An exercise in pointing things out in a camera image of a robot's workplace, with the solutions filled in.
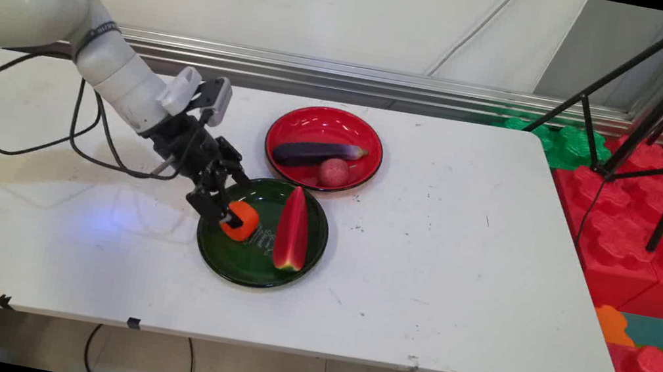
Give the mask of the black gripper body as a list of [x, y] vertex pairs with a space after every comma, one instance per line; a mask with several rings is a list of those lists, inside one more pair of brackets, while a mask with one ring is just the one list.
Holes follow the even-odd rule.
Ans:
[[140, 133], [152, 142], [152, 148], [163, 159], [153, 175], [160, 175], [166, 168], [176, 175], [191, 179], [195, 186], [221, 192], [227, 158], [239, 161], [242, 156], [224, 139], [213, 138], [204, 122], [193, 115], [170, 116], [159, 124]]

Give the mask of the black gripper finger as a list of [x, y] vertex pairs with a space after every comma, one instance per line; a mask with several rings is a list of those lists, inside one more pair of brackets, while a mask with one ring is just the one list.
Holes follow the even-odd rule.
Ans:
[[208, 223], [225, 223], [230, 228], [239, 229], [243, 226], [243, 221], [230, 209], [229, 199], [225, 195], [224, 192], [212, 193], [206, 187], [197, 185], [186, 195], [186, 200]]
[[243, 167], [239, 161], [234, 161], [233, 159], [227, 158], [220, 201], [231, 201], [231, 198], [227, 194], [227, 188], [225, 188], [225, 182], [228, 181], [228, 179], [233, 180], [235, 185], [238, 187], [252, 186], [250, 178], [245, 175], [244, 171], [245, 170], [243, 170]]

